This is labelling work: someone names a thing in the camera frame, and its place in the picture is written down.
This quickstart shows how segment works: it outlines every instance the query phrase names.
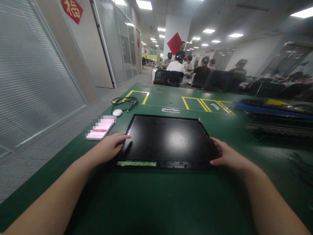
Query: red diamond sign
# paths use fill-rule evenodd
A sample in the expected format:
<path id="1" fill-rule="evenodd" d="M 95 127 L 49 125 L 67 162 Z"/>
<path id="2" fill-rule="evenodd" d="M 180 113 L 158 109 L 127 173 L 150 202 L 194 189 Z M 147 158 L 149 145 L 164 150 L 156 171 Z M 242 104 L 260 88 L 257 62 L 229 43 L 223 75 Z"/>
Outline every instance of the red diamond sign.
<path id="1" fill-rule="evenodd" d="M 169 42 L 167 43 L 173 55 L 175 55 L 176 52 L 180 50 L 181 44 L 182 44 L 182 40 L 180 39 L 180 36 L 178 33 L 176 33 L 171 38 L 171 40 L 169 40 Z"/>

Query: red fu sign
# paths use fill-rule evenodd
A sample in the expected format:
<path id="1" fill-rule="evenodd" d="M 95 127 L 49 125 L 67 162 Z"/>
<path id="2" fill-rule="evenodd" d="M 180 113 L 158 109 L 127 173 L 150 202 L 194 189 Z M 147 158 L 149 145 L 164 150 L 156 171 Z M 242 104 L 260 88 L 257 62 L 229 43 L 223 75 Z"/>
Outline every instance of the red fu sign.
<path id="1" fill-rule="evenodd" d="M 83 12 L 82 7 L 75 0 L 61 0 L 61 3 L 66 14 L 79 24 Z"/>

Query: small white component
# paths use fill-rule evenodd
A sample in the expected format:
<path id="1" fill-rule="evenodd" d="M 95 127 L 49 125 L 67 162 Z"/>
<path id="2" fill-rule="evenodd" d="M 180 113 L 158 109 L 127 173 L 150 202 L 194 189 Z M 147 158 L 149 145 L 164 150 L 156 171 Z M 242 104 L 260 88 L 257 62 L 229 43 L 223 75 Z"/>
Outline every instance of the small white component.
<path id="1" fill-rule="evenodd" d="M 216 104 L 210 104 L 210 105 L 212 105 L 213 107 L 215 107 L 216 110 L 219 110 L 219 107 L 218 107 Z"/>
<path id="2" fill-rule="evenodd" d="M 123 112 L 123 111 L 122 111 L 121 109 L 116 109 L 116 110 L 113 111 L 112 114 L 113 114 L 114 116 L 120 116 L 120 115 L 122 114 L 122 112 Z"/>

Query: black shirt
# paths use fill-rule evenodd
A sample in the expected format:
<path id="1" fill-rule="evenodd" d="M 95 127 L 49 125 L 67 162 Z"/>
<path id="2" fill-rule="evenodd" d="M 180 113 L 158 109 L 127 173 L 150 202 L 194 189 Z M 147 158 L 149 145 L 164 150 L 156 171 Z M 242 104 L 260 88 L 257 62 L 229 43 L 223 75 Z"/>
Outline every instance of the black shirt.
<path id="1" fill-rule="evenodd" d="M 199 66 L 197 68 L 195 68 L 194 73 L 196 74 L 195 77 L 193 78 L 194 80 L 202 80 L 202 79 L 206 79 L 210 73 L 211 69 L 208 67 L 205 67 L 203 69 L 202 66 Z"/>
<path id="2" fill-rule="evenodd" d="M 176 54 L 175 54 L 175 57 L 176 57 L 177 55 L 180 55 L 180 56 L 182 57 L 182 60 L 180 61 L 180 63 L 182 64 L 183 61 L 184 61 L 184 58 L 185 58 L 185 51 L 178 50 L 178 51 L 176 52 Z"/>
<path id="3" fill-rule="evenodd" d="M 244 68 L 234 68 L 229 70 L 229 72 L 232 72 L 235 78 L 243 78 L 247 74 Z"/>

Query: gray floor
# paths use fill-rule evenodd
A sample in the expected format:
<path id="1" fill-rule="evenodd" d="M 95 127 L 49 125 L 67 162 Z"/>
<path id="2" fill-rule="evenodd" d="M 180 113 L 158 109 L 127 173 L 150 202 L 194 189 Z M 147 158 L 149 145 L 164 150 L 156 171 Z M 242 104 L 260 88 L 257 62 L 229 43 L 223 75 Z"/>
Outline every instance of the gray floor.
<path id="1" fill-rule="evenodd" d="M 83 109 L 62 125 L 43 133 L 19 152 L 0 159 L 0 203 L 74 139 L 85 126 L 96 119 L 136 82 L 151 83 L 151 67 L 121 85 L 118 89 L 99 88 L 99 101 Z"/>

